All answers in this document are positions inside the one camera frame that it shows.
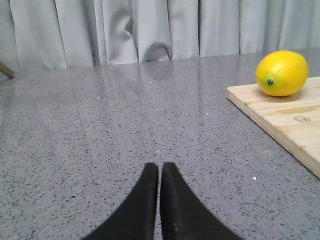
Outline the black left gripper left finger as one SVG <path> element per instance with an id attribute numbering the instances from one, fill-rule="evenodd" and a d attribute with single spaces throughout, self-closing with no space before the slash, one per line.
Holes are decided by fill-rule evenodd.
<path id="1" fill-rule="evenodd" d="M 159 169 L 146 163 L 143 171 L 116 211 L 85 240 L 152 240 L 158 199 Z"/>

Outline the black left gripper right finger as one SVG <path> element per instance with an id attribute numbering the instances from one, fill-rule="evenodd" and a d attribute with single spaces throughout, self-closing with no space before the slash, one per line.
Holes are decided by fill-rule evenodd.
<path id="1" fill-rule="evenodd" d="M 160 219 L 164 240 L 240 240 L 197 198 L 173 162 L 162 167 Z"/>

